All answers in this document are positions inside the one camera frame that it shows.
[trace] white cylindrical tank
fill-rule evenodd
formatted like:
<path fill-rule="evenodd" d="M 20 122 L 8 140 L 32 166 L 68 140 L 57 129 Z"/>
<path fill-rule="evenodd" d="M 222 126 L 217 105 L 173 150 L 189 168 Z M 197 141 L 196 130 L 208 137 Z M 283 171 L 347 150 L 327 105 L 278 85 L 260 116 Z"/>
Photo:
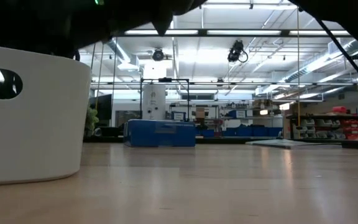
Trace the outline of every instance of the white cylindrical tank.
<path fill-rule="evenodd" d="M 165 85 L 144 86 L 142 111 L 142 119 L 165 119 Z"/>

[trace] gray platform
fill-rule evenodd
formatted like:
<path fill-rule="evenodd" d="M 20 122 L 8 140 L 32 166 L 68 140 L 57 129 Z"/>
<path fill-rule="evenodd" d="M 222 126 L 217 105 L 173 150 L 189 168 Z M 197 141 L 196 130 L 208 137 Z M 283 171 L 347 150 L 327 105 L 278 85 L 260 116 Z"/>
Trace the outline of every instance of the gray platform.
<path fill-rule="evenodd" d="M 330 149 L 332 148 L 342 149 L 342 146 L 339 143 L 309 143 L 309 142 L 292 141 L 287 139 L 252 141 L 252 142 L 247 142 L 246 144 L 251 146 L 277 147 L 281 149 L 322 149 L 325 147 L 329 147 Z"/>

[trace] ceiling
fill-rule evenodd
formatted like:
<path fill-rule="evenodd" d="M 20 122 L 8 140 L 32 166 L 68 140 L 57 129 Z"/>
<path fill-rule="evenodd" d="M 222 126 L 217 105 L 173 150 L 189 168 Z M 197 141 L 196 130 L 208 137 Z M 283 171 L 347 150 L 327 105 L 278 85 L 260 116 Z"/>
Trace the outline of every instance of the ceiling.
<path fill-rule="evenodd" d="M 213 3 L 249 4 L 249 0 L 216 0 Z M 291 3 L 281 0 L 253 0 L 255 9 L 228 9 L 224 8 L 195 9 L 185 15 L 174 18 L 174 29 L 319 29 L 318 23 L 306 12 L 297 13 L 296 9 L 282 10 L 281 6 Z M 261 4 L 275 4 L 276 10 L 258 9 Z M 332 30 L 343 30 L 334 22 L 325 22 Z M 151 24 L 146 24 L 138 29 L 154 29 Z M 242 40 L 249 54 L 246 63 L 231 65 L 227 61 L 229 49 L 236 40 Z M 175 77 L 172 62 L 173 45 L 177 46 L 176 61 L 178 62 L 177 78 L 189 78 L 194 82 L 215 82 L 217 78 L 223 78 L 225 82 L 279 82 L 288 71 L 300 65 L 327 49 L 331 39 L 328 37 L 118 37 L 117 43 L 128 55 L 137 55 L 139 63 L 143 66 L 153 63 L 151 54 L 155 48 L 163 49 L 168 60 L 159 65 L 167 67 L 167 77 Z M 123 71 L 116 68 L 114 52 L 107 45 L 97 43 L 80 50 L 81 61 L 92 66 L 94 80 L 99 75 L 103 80 L 111 80 L 116 74 L 115 89 L 136 89 L 138 85 L 120 85 L 119 82 L 131 82 L 140 80 L 141 72 Z M 308 74 L 301 78 L 302 82 L 318 82 L 322 77 L 346 70 L 351 66 L 338 57 L 333 63 L 319 67 L 314 75 Z M 111 85 L 102 85 L 103 88 L 112 88 Z M 194 89 L 215 88 L 213 86 L 193 86 Z M 256 85 L 241 85 L 237 90 L 254 90 Z"/>

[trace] green plant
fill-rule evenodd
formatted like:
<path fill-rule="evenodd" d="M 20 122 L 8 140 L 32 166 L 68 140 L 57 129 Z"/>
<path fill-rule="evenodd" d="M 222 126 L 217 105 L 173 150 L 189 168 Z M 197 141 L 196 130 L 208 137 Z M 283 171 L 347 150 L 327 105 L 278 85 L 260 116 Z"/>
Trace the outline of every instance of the green plant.
<path fill-rule="evenodd" d="M 86 111 L 85 130 L 91 131 L 92 134 L 94 131 L 94 124 L 99 122 L 99 118 L 96 117 L 97 114 L 97 110 L 88 107 L 88 110 Z"/>

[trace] wooden floor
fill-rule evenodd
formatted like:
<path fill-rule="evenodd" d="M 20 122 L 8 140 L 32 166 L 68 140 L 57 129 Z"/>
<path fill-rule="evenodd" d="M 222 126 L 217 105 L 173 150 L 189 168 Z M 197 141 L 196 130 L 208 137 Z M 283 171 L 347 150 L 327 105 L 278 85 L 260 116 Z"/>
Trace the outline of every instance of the wooden floor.
<path fill-rule="evenodd" d="M 358 223 L 358 150 L 86 144 L 73 177 L 0 186 L 0 223 Z"/>

